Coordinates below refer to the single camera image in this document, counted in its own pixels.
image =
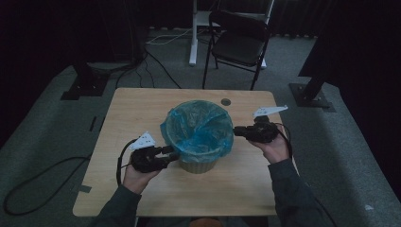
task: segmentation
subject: dark background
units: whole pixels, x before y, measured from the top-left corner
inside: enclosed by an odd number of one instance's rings
[[[132,61],[137,53],[132,52],[130,26],[142,34],[135,34],[135,45],[143,42],[150,26],[192,26],[192,1],[188,0],[56,1],[72,28],[77,51],[87,62]],[[213,2],[199,1],[199,9],[209,9]],[[68,38],[47,3],[0,3],[0,146],[49,81],[72,64]],[[400,198],[401,4],[396,0],[335,3],[276,0],[270,25],[274,35],[319,36],[299,76],[324,78],[339,87]],[[267,4],[262,0],[223,1],[226,9],[251,12],[263,11]]]

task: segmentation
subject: trash can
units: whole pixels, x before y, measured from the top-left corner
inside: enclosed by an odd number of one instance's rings
[[[187,101],[171,109],[160,126],[166,144],[180,153],[180,166],[204,173],[233,146],[233,122],[227,111],[205,100]]]

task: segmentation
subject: dark sleeve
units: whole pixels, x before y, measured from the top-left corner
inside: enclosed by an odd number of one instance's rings
[[[104,205],[100,214],[89,224],[90,227],[134,226],[136,208],[141,195],[135,194],[125,186],[118,186],[112,198]]]
[[[269,165],[277,216],[282,226],[328,226],[312,191],[286,159]]]

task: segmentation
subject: gray carpet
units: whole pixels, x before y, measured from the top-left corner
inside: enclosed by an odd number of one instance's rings
[[[179,32],[152,31],[150,35]],[[339,226],[401,226],[400,202],[342,102],[339,90],[328,84],[323,86],[325,96],[336,109],[335,113],[297,107],[295,103],[288,84],[309,81],[297,75],[314,42],[304,38],[271,38],[266,54],[268,67],[262,71],[254,90],[271,91],[278,105],[289,106],[289,110],[282,112],[281,116],[291,131],[294,159],[300,175],[310,184]],[[183,88],[189,89],[201,88],[206,48],[207,45],[200,42],[197,65],[191,67],[188,65],[189,39],[147,45],[148,51],[170,75]],[[96,62],[91,65],[114,68],[120,64]],[[176,88],[163,68],[150,56],[136,72],[128,72],[118,86],[153,87],[153,79],[156,88]],[[76,76],[72,67],[66,68],[51,81],[0,151],[1,198],[14,185],[47,166],[93,151],[101,119],[107,113],[120,74],[112,74],[103,96],[81,97],[77,101],[60,100]],[[224,65],[217,70],[211,64],[206,89],[249,90],[251,83],[251,73]],[[97,121],[90,131],[94,117]],[[25,211],[40,204],[79,162],[62,164],[27,185],[9,201],[10,207],[14,211]],[[75,187],[81,183],[86,167],[87,164],[83,165],[61,192],[39,211],[23,217],[11,217],[2,210],[0,226],[86,226],[90,218],[78,218],[72,213],[77,197]],[[276,217],[270,217],[270,226],[279,226]]]

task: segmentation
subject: chair backrest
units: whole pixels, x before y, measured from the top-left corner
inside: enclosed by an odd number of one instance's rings
[[[209,26],[212,27],[212,24],[218,24],[222,29],[261,42],[266,42],[270,37],[270,30],[265,22],[229,11],[212,11],[209,15]]]

